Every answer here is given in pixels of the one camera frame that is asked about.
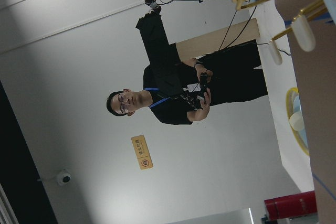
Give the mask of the wooden post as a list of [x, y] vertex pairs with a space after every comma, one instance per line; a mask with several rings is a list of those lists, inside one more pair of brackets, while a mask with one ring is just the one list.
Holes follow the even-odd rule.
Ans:
[[176, 43], [181, 61], [239, 45], [260, 37], [256, 18]]

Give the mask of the person in black clothes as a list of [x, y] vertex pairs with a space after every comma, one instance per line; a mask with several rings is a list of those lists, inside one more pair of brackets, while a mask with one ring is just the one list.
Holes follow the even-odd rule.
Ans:
[[115, 116], [132, 116], [148, 107], [164, 124], [190, 125], [205, 119], [211, 106], [247, 102], [268, 94], [255, 42], [229, 47], [177, 65], [185, 92], [165, 98], [151, 66], [144, 69], [143, 88], [115, 91], [107, 98], [107, 110]]

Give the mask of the yellow rimmed bowl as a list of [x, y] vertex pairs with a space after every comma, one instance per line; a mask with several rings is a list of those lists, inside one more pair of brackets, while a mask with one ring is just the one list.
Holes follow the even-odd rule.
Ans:
[[308, 140], [297, 87], [290, 88], [285, 98], [287, 118], [292, 133], [302, 151], [309, 156]]

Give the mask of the orange wall sign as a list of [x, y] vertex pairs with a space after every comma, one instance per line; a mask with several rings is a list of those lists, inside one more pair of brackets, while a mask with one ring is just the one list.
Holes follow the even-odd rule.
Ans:
[[141, 170], [153, 168], [152, 159], [144, 135], [131, 138], [135, 154]]

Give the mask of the red thermos bottle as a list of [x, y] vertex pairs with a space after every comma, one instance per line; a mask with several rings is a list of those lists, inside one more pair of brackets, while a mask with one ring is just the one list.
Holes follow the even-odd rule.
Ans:
[[295, 218], [317, 213], [315, 191], [264, 200], [267, 216], [270, 220]]

